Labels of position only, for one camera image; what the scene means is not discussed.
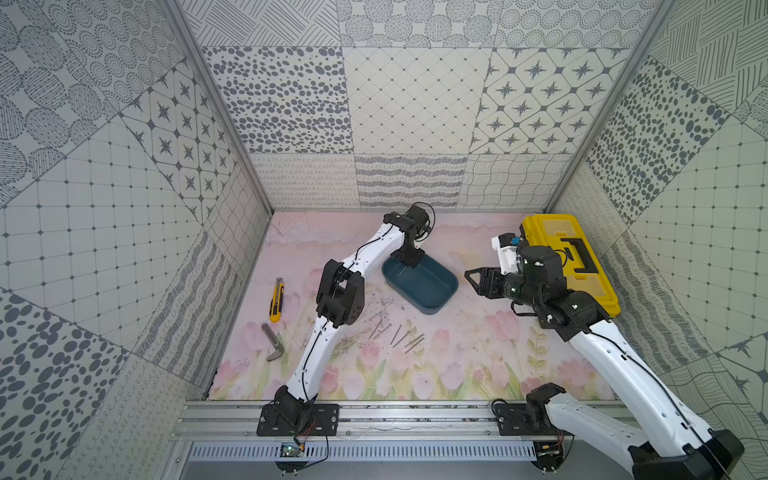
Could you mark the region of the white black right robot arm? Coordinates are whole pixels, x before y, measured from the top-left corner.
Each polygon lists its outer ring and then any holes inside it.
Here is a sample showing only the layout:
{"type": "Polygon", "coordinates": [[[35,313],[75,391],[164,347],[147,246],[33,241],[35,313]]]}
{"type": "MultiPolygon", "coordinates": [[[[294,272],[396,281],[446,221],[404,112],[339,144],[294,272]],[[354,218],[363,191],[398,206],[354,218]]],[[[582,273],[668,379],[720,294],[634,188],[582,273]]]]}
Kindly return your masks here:
{"type": "Polygon", "coordinates": [[[608,382],[634,416],[632,427],[545,383],[526,396],[533,425],[586,441],[636,479],[727,479],[745,448],[734,433],[715,430],[679,399],[625,340],[611,315],[585,291],[568,287],[569,256],[531,246],[513,234],[493,239],[496,267],[467,270],[476,294],[522,306],[555,331],[608,382]]]}

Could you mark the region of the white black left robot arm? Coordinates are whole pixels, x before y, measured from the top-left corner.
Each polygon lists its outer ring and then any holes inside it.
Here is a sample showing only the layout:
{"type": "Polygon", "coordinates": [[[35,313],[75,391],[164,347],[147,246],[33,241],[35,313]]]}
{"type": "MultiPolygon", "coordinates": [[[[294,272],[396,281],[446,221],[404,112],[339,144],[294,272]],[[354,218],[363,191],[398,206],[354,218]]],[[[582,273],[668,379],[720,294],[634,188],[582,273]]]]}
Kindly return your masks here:
{"type": "Polygon", "coordinates": [[[391,212],[367,242],[341,261],[329,260],[316,295],[317,318],[297,368],[274,395],[273,405],[297,433],[312,424],[315,401],[342,329],[351,326],[365,307],[365,280],[387,259],[414,268],[425,255],[421,244],[435,225],[435,210],[425,202],[404,213],[391,212]]]}

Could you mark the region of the teal plastic storage box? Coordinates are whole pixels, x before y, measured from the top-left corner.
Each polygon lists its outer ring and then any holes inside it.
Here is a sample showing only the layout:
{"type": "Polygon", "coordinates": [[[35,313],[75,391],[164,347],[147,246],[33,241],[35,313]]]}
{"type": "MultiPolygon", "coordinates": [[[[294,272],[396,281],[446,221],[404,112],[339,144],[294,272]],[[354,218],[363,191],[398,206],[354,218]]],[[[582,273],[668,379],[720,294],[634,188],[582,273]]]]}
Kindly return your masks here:
{"type": "Polygon", "coordinates": [[[400,261],[390,258],[381,271],[386,283],[425,315],[436,314],[459,288],[456,275],[428,254],[415,268],[399,275],[403,268],[400,261]]]}

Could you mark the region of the yellow black toolbox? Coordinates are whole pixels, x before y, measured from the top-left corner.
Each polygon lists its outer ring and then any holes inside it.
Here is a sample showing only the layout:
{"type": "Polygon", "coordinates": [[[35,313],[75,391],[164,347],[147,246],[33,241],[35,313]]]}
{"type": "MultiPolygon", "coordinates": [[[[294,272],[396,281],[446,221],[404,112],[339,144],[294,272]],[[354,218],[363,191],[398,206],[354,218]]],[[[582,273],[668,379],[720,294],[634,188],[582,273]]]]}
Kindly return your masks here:
{"type": "Polygon", "coordinates": [[[591,294],[611,318],[620,314],[616,292],[575,216],[528,216],[522,221],[521,233],[531,246],[548,246],[561,256],[570,289],[591,294]]]}

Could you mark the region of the yellow utility knife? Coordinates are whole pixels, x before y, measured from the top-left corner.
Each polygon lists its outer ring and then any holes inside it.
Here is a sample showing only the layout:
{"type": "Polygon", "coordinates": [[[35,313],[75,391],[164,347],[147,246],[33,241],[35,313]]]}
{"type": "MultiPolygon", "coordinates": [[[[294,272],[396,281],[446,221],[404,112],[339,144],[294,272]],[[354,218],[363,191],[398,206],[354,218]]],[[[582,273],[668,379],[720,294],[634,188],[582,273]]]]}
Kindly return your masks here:
{"type": "Polygon", "coordinates": [[[284,287],[284,279],[282,277],[277,277],[269,307],[269,320],[271,323],[279,322],[282,317],[284,287]]]}

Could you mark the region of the small green circuit board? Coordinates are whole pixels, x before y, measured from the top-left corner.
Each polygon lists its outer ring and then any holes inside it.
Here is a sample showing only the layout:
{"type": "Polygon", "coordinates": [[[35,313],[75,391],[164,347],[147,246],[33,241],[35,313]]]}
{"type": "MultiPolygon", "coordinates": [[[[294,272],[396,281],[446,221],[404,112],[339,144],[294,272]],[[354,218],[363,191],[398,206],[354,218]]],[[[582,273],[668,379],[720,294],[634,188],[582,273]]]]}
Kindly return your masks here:
{"type": "Polygon", "coordinates": [[[297,458],[303,456],[302,447],[295,443],[284,442],[280,446],[281,458],[297,458]]]}

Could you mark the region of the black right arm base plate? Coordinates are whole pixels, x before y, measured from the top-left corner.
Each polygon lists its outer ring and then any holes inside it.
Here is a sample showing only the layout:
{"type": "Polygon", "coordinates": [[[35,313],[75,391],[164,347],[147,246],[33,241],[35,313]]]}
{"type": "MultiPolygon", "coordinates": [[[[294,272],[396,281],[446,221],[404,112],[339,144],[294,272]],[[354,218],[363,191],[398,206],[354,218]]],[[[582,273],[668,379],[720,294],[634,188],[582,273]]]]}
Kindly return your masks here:
{"type": "Polygon", "coordinates": [[[524,404],[508,403],[497,399],[491,404],[498,433],[502,437],[529,436],[538,433],[524,404]]]}

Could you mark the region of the grey metal angle bracket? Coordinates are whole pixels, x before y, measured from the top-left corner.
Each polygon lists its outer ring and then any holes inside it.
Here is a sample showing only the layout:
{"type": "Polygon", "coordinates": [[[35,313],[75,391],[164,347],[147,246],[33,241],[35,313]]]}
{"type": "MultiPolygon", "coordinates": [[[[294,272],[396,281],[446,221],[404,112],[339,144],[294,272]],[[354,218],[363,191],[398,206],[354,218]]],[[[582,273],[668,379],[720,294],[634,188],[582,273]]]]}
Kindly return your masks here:
{"type": "Polygon", "coordinates": [[[277,359],[283,356],[284,346],[269,324],[263,323],[261,325],[261,329],[273,348],[273,351],[267,355],[266,361],[267,362],[276,361],[277,359]]]}

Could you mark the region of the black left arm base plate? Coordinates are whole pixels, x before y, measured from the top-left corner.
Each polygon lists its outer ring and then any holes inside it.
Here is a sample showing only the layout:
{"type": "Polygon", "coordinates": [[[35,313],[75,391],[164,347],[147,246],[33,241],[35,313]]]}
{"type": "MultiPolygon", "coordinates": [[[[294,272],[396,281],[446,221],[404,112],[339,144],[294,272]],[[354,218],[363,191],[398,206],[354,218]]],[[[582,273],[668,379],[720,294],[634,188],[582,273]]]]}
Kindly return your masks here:
{"type": "Polygon", "coordinates": [[[335,436],[338,428],[338,404],[286,407],[276,403],[261,409],[256,433],[259,437],[335,436]]]}

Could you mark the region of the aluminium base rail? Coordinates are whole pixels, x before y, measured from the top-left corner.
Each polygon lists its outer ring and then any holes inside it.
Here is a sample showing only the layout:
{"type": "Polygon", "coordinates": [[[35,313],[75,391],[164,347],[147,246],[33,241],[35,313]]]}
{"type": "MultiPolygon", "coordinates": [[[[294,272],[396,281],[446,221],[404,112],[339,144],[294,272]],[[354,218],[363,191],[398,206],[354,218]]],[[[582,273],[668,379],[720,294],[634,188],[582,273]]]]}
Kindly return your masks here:
{"type": "MultiPolygon", "coordinates": [[[[263,401],[190,401],[171,430],[173,441],[267,440],[481,440],[502,437],[490,400],[479,401],[338,401],[335,436],[259,437],[263,401]]],[[[510,439],[555,441],[568,432],[542,428],[510,439]]]]}

